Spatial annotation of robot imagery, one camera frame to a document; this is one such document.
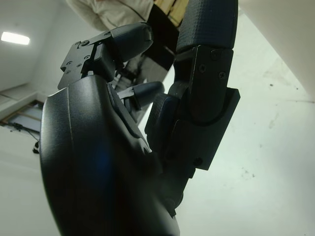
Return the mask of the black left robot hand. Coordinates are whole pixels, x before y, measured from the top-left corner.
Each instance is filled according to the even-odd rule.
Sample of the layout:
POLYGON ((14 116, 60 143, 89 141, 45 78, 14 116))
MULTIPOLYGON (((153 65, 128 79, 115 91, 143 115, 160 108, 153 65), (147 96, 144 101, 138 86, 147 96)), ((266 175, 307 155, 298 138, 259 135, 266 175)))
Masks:
POLYGON ((176 208, 207 170, 240 94, 228 88, 236 0, 188 2, 168 93, 146 83, 117 93, 124 62, 153 43, 147 23, 73 44, 40 131, 46 196, 63 236, 178 236, 176 208))

